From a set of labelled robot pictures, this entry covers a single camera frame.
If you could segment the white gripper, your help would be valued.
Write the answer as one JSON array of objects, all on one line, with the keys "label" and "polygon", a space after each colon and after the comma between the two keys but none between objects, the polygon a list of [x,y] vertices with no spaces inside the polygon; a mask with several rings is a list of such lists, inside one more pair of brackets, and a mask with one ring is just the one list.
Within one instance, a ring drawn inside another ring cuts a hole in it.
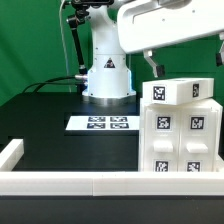
[{"label": "white gripper", "polygon": [[165,75],[165,67],[151,50],[219,33],[216,65],[224,65],[224,0],[135,0],[119,9],[117,26],[122,49],[143,51],[155,78]]}]

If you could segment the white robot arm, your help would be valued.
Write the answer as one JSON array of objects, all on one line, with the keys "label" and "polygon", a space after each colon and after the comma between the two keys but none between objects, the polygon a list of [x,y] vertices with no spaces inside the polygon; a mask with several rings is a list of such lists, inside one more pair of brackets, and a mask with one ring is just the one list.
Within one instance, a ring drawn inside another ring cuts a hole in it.
[{"label": "white robot arm", "polygon": [[82,96],[101,105],[135,98],[128,54],[141,52],[161,77],[165,68],[153,60],[154,50],[224,32],[224,0],[115,0],[87,11],[93,64]]}]

